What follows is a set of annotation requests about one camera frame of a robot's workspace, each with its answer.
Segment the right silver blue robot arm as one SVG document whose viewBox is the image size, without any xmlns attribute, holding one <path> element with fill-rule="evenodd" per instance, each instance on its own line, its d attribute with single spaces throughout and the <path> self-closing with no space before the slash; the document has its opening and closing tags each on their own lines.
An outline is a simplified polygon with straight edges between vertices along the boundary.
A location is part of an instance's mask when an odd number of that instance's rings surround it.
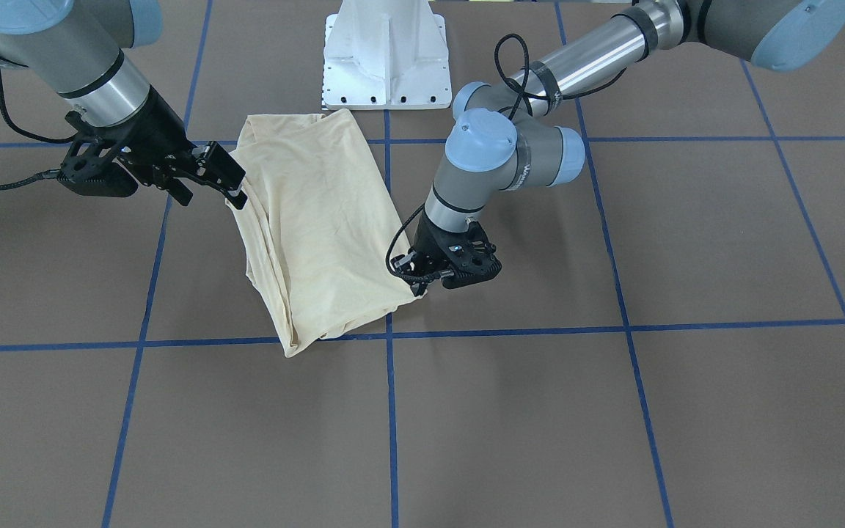
<svg viewBox="0 0 845 528">
<path fill-rule="evenodd" d="M 70 105 L 75 133 L 56 169 L 14 183 L 55 180 L 94 197 L 130 197 L 140 185 L 190 203 L 183 180 L 211 187 L 243 208 L 245 171 L 220 144 L 197 146 L 183 120 L 125 54 L 154 43 L 156 1 L 0 1 L 0 113 L 12 123 L 2 70 L 36 73 Z"/>
</svg>

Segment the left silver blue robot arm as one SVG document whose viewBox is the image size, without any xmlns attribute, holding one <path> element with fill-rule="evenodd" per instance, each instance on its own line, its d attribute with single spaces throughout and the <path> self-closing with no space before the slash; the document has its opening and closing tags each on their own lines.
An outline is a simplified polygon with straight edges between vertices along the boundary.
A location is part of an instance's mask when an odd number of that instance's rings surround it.
<svg viewBox="0 0 845 528">
<path fill-rule="evenodd" d="M 634 1 L 596 30 L 533 60 L 496 84 L 473 81 L 452 103 L 444 144 L 418 227 L 387 268 L 423 296 L 489 281 L 502 270 L 480 225 L 493 194 L 570 183 L 583 170 L 577 131 L 541 117 L 612 86 L 628 67 L 661 50 L 700 43 L 772 71 L 811 62 L 845 26 L 845 1 Z"/>
</svg>

